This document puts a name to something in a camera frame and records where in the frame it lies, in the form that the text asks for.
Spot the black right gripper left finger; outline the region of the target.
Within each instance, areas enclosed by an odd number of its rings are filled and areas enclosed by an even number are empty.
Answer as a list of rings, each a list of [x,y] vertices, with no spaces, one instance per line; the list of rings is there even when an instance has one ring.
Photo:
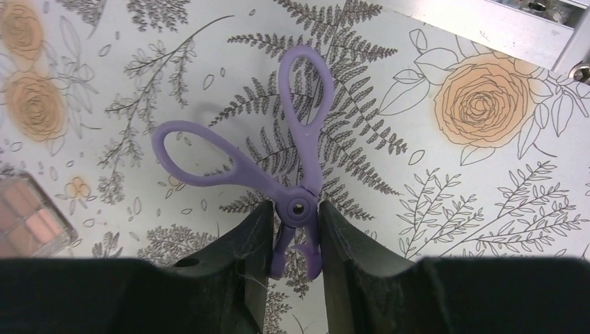
[[[2,333],[261,333],[273,204],[170,267],[133,258],[1,261]]]

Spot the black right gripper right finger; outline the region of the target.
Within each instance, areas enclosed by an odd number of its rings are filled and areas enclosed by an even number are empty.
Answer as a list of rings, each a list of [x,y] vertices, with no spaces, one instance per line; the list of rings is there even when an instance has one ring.
[[[589,263],[574,257],[412,262],[319,208],[330,333],[588,333]]]

